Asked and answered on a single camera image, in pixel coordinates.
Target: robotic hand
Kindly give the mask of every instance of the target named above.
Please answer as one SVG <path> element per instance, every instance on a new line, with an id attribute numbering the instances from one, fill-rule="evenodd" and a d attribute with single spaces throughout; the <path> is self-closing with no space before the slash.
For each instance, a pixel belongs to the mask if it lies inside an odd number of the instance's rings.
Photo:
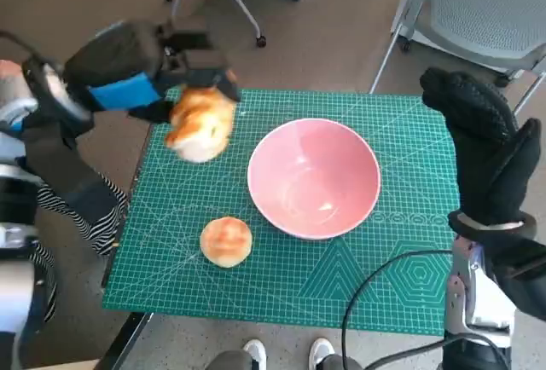
<path id="1" fill-rule="evenodd" d="M 76 137 L 93 128 L 94 113 L 162 123 L 173 86 L 216 87 L 234 101 L 239 93 L 206 31 L 190 24 L 119 23 L 64 66 L 11 33 L 1 37 L 31 52 L 22 70 L 0 61 L 0 361 L 19 368 L 24 335 L 55 305 L 52 256 L 34 227 L 38 204 L 71 216 L 100 254 L 111 249 L 125 207 L 125 194 L 78 156 Z"/>
<path id="2" fill-rule="evenodd" d="M 510 362 L 514 313 L 546 321 L 546 246 L 535 219 L 520 211 L 540 157 L 541 124 L 518 129 L 504 97 L 471 76 L 429 69 L 423 102 L 445 117 L 456 150 L 461 208 L 450 214 L 457 237 L 447 284 L 445 333 L 486 336 Z M 444 347 L 443 367 L 505 368 L 472 339 Z"/>

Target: bread roll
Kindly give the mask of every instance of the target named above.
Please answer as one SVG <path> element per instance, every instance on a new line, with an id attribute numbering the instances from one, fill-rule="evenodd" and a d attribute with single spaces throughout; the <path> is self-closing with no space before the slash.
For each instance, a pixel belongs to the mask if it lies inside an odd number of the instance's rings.
<path id="1" fill-rule="evenodd" d="M 253 235 L 240 219 L 224 217 L 210 221 L 200 237 L 203 255 L 221 268 L 232 268 L 244 261 L 253 246 Z"/>
<path id="2" fill-rule="evenodd" d="M 209 161 L 228 146 L 234 117 L 235 102 L 218 89 L 186 89 L 171 110 L 174 130 L 165 144 L 187 161 Z"/>

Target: grid lines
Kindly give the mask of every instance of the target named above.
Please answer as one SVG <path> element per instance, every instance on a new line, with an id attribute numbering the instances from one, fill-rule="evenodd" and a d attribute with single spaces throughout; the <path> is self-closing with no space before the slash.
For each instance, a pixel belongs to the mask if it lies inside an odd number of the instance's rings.
<path id="1" fill-rule="evenodd" d="M 179 91 L 169 91 L 177 99 Z M 368 219 L 333 240 L 304 241 L 272 227 L 247 191 L 247 164 L 278 125 L 326 118 L 354 129 L 374 150 L 381 194 Z M 438 113 L 418 96 L 243 90 L 231 143 L 194 165 L 151 130 L 103 306 L 244 321 L 339 327 L 366 275 L 405 251 L 449 248 L 447 214 L 458 207 L 455 155 Z M 199 235 L 231 215 L 253 231 L 253 251 L 233 269 L 202 256 Z M 362 295 L 350 327 L 443 334 L 448 257 L 402 260 Z"/>

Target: wire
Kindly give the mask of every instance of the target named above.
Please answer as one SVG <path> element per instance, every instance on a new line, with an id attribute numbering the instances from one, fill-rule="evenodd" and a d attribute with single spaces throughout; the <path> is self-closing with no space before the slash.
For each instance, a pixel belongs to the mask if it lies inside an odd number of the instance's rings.
<path id="1" fill-rule="evenodd" d="M 349 369 L 349 365 L 347 363 L 347 348 L 346 348 L 346 334 L 347 334 L 347 326 L 349 324 L 349 317 L 351 316 L 352 308 L 356 304 L 358 298 L 362 294 L 363 290 L 366 288 L 366 286 L 383 270 L 385 270 L 388 266 L 390 266 L 392 263 L 395 263 L 399 261 L 400 259 L 405 259 L 407 257 L 418 257 L 422 255 L 450 255 L 452 252 L 450 250 L 423 250 L 423 251 L 410 251 L 403 254 L 400 254 L 392 259 L 389 259 L 385 263 L 383 263 L 378 269 L 376 269 L 370 276 L 368 276 L 362 285 L 357 289 L 357 291 L 352 296 L 351 301 L 349 302 L 345 316 L 343 317 L 343 322 L 341 325 L 341 358 L 343 360 L 343 368 L 344 370 Z M 506 370 L 510 369 L 510 366 L 508 364 L 508 361 L 504 354 L 499 350 L 498 347 L 495 346 L 493 342 L 491 342 L 487 337 L 482 336 L 480 334 L 474 334 L 474 333 L 458 333 L 457 335 L 449 338 L 445 338 L 444 340 L 440 340 L 435 343 L 427 344 L 422 347 L 418 347 L 415 349 L 410 349 L 406 351 L 401 351 L 399 353 L 395 353 L 394 355 L 383 357 L 377 361 L 374 361 L 372 364 L 367 366 L 364 370 L 374 370 L 376 368 L 382 367 L 388 363 L 392 363 L 394 361 L 398 361 L 401 359 L 405 359 L 407 357 L 420 355 L 422 353 L 427 353 L 428 351 L 436 350 L 442 347 L 445 347 L 449 344 L 455 343 L 458 340 L 461 339 L 474 339 L 474 340 L 481 340 L 482 342 L 487 343 L 495 352 L 495 355 L 497 357 L 497 360 L 501 362 L 505 367 Z"/>
<path id="2" fill-rule="evenodd" d="M 444 340 L 439 340 L 438 342 L 425 344 L 424 346 L 417 347 L 415 349 L 400 351 L 398 353 L 395 353 L 394 355 L 386 356 L 379 360 L 374 361 L 372 364 L 367 366 L 364 370 L 375 370 L 376 368 L 383 367 L 386 364 L 392 363 L 394 361 L 406 359 L 411 356 L 422 355 L 423 353 L 440 349 L 442 347 L 445 347 L 449 344 L 455 343 L 463 339 L 480 340 L 482 342 L 487 343 L 493 349 L 493 352 L 495 353 L 495 356 L 497 357 L 498 362 L 502 363 L 506 367 L 506 370 L 510 370 L 508 361 L 506 357 L 504 356 L 504 354 L 500 351 L 500 349 L 493 342 L 491 342 L 486 336 L 482 336 L 481 334 L 476 334 L 476 333 L 458 333 L 449 338 L 445 338 Z"/>
<path id="3" fill-rule="evenodd" d="M 30 45 L 28 42 L 20 38 L 19 36 L 15 35 L 12 32 L 4 31 L 3 29 L 0 29 L 0 38 L 6 38 L 10 40 L 11 42 L 21 46 L 24 50 L 29 52 L 31 55 L 35 56 L 37 59 L 39 59 L 43 64 L 47 64 L 53 69 L 53 71 L 57 74 L 57 76 L 61 76 L 59 73 L 59 68 L 57 65 L 51 60 L 42 55 L 40 52 L 38 52 L 32 45 Z"/>

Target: shoe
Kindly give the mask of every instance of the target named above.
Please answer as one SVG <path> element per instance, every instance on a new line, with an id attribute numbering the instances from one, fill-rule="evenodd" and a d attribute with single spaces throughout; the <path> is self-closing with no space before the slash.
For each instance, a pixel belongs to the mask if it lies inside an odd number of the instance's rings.
<path id="1" fill-rule="evenodd" d="M 262 342 L 254 338 L 250 340 L 247 344 L 245 344 L 242 349 L 245 350 L 250 356 L 253 357 L 255 361 L 258 362 L 259 370 L 265 370 L 267 355 L 265 354 L 265 346 Z"/>
<path id="2" fill-rule="evenodd" d="M 325 338 L 318 338 L 309 352 L 309 370 L 316 370 L 318 364 L 327 356 L 335 354 L 333 345 Z"/>

